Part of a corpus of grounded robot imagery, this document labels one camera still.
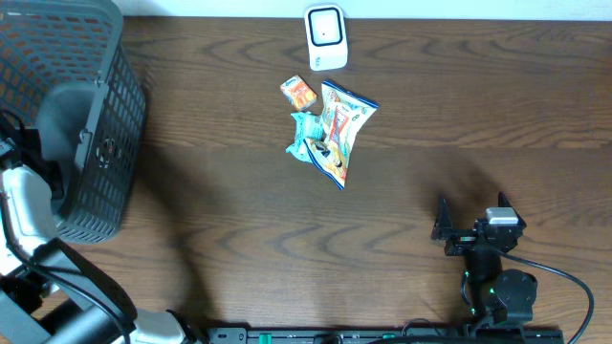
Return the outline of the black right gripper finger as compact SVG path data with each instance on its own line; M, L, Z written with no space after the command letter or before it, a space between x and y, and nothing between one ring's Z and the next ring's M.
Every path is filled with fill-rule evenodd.
M439 198L438 213L431 232L432 239L447 239L453 231L453 223L449 213L447 200Z
M508 208L507 216L506 216L505 220L502 221L503 225L517 225L517 226L523 226L523 227L527 226L525 221L524 221L524 219L514 209L514 207L512 206L511 202L509 201L508 197L506 196L506 194L503 191L500 191L498 193L497 202L498 202L498 206L500 208ZM513 213L513 219L515 219L515 220L510 221L510 212Z

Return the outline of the yellow snack chip bag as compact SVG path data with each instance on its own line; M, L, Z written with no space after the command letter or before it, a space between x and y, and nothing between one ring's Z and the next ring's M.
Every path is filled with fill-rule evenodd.
M379 104L330 79L321 83L321 95L323 110L319 117L323 138L305 138L303 143L311 163L343 190L358 132L379 109Z

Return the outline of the mint green wipes pack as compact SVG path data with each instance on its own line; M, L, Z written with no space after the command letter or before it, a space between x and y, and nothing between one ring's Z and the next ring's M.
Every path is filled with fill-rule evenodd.
M295 120L295 140L286 148L286 152L299 161L311 163L305 140L323 140L325 133L321 116L312 112L296 112L291 113L291 117Z

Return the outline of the orange tissue pack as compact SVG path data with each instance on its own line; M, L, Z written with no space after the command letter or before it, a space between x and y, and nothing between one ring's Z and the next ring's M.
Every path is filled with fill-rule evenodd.
M303 111L317 101L317 94L300 75L290 77L280 84L279 89L297 111Z

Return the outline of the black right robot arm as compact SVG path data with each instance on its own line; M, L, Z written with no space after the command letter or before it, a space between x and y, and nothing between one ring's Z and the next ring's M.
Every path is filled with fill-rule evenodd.
M517 246L525 228L525 221L502 193L498 205L487 208L469 229L455 227L448 202L439 201L431 238L445 243L446 256L464 259L461 292L477 321L505 327L533 319L536 278L519 269L504 269L501 262Z

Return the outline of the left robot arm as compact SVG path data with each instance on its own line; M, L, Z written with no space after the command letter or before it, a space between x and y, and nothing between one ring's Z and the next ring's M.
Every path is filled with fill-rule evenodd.
M139 311L63 242L51 201L63 186L37 130L1 112L1 334L11 343L205 343L173 311Z

